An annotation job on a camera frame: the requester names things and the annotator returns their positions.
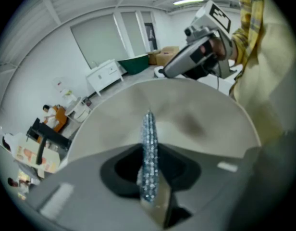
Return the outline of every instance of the white cabinet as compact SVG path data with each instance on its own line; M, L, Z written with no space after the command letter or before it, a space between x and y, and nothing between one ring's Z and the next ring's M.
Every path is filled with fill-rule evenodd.
M93 68L86 78L99 96L101 96L100 91L111 83L119 79L123 81L118 63L115 60L108 60Z

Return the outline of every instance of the white ceiling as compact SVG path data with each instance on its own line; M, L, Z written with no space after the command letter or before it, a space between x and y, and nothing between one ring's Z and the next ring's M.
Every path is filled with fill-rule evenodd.
M85 13L102 8L147 6L172 12L177 0L25 0L15 13L0 40L0 65L19 65L30 50L48 33ZM222 7L239 9L238 0L214 0Z

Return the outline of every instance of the green bin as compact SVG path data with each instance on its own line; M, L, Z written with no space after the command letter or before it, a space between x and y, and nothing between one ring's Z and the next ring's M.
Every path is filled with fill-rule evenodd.
M148 54L139 55L118 61L118 63L131 75L136 75L149 67Z

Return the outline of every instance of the white table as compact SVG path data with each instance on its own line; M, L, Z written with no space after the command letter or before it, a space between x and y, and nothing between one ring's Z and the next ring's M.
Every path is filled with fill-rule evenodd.
M71 102L65 111L65 116L69 117L72 121L82 122L87 117L90 112L90 108L83 102L82 98L77 98L76 101Z
M114 59L107 60L98 67L93 68L88 75L86 75L86 78L99 96L101 96L100 91L111 83L119 79L123 81L118 63Z
M260 145L250 118L231 98L189 79L160 78L136 83L97 106L78 130L64 165L141 143L149 108L156 117L159 143L241 158L248 148Z

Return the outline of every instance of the ceiling light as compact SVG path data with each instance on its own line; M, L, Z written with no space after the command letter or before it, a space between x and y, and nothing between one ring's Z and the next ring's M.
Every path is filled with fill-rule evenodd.
M189 2L202 2L203 0L181 0L178 2L174 2L174 5L180 5L180 4L184 4L184 3L189 3Z

